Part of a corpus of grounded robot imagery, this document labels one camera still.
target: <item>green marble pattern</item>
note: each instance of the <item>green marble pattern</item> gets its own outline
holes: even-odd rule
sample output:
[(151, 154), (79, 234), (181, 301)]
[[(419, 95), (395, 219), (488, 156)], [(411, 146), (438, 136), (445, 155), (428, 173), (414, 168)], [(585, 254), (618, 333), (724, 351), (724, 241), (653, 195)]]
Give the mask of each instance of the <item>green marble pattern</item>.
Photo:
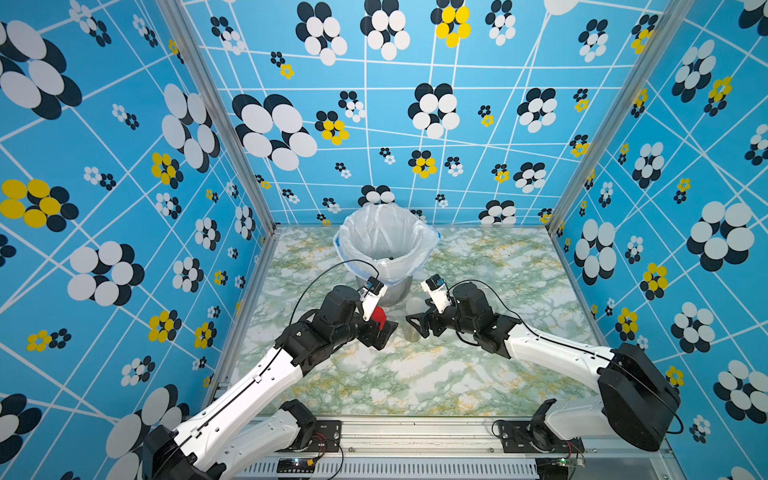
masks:
[[(453, 284), (483, 280), (531, 326), (593, 343), (597, 340), (544, 229), (439, 228), (443, 235), (411, 296), (426, 298), (419, 282), (434, 273)], [(285, 328), (307, 284), (339, 258), (335, 227), (284, 227), (275, 256), (240, 349), (233, 377), (252, 369)], [(296, 318), (317, 308), (333, 286), (357, 288), (339, 266), (304, 296)], [(490, 291), (494, 311), (502, 306)], [(548, 398), (575, 399), (594, 393), (568, 377), (528, 362), (507, 360), (461, 343), (451, 330), (417, 343), (406, 340), (404, 300), (385, 308), (399, 323), (387, 347), (344, 346), (287, 389), (262, 413), (298, 398), (316, 415), (503, 415), (530, 416)]]

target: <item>blue wallpaper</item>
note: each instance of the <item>blue wallpaper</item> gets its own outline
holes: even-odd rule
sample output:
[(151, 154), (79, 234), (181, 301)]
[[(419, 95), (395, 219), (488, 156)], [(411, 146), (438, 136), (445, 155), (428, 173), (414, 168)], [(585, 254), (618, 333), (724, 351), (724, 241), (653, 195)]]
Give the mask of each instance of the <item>blue wallpaper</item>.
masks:
[(275, 221), (541, 224), (666, 0), (184, 5)]
[(0, 21), (0, 478), (133, 479), (200, 408), (263, 232), (153, 2)]
[(768, 477), (767, 8), (694, 4), (556, 230), (607, 341), (679, 387), (688, 478)]

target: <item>black mounting plate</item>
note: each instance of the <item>black mounting plate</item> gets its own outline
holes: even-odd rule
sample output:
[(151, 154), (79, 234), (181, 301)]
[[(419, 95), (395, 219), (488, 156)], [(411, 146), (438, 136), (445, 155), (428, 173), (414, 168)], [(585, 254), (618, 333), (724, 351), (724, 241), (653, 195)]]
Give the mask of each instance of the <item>black mounting plate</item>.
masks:
[[(312, 434), (315, 433), (322, 433), (323, 436), (325, 436), (328, 440), (336, 440), (337, 442), (339, 439), (341, 439), (341, 420), (316, 420), (315, 421), (315, 428), (312, 431)], [(281, 452), (290, 452), (290, 450), (280, 450)], [(319, 452), (320, 451), (320, 445), (316, 442), (315, 439), (311, 440), (311, 443), (306, 449), (304, 449), (301, 453), (305, 452)], [(326, 442), (326, 452), (327, 453), (337, 453), (339, 451), (339, 445), (334, 442)]]
[[(570, 452), (565, 440), (558, 440), (551, 452), (537, 450), (531, 444), (531, 435), (528, 433), (529, 422), (525, 420), (499, 420), (496, 423), (498, 423), (498, 436), (501, 437), (504, 453), (549, 453), (560, 457), (563, 456), (560, 454), (567, 455)], [(581, 442), (581, 439), (571, 440), (571, 444), (582, 452), (584, 451), (584, 443)]]

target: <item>red object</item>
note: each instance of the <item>red object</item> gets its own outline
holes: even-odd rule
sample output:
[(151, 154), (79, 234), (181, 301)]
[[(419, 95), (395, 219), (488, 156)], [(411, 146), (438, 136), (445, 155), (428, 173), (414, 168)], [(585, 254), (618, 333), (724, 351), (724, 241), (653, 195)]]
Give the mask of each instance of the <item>red object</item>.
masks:
[(379, 324), (379, 330), (384, 330), (384, 323), (386, 322), (386, 313), (382, 310), (382, 307), (377, 306), (371, 313), (371, 320)]

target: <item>plastic bag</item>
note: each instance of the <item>plastic bag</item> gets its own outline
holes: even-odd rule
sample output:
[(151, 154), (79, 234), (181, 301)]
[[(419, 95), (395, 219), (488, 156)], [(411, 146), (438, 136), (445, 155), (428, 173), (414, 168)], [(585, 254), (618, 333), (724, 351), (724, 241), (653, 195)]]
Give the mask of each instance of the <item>plastic bag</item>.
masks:
[[(349, 215), (333, 238), (341, 260), (360, 259), (379, 269), (379, 280), (396, 285), (424, 266), (442, 235), (396, 204), (367, 204)], [(376, 276), (370, 266), (349, 262), (344, 266), (367, 279)]]

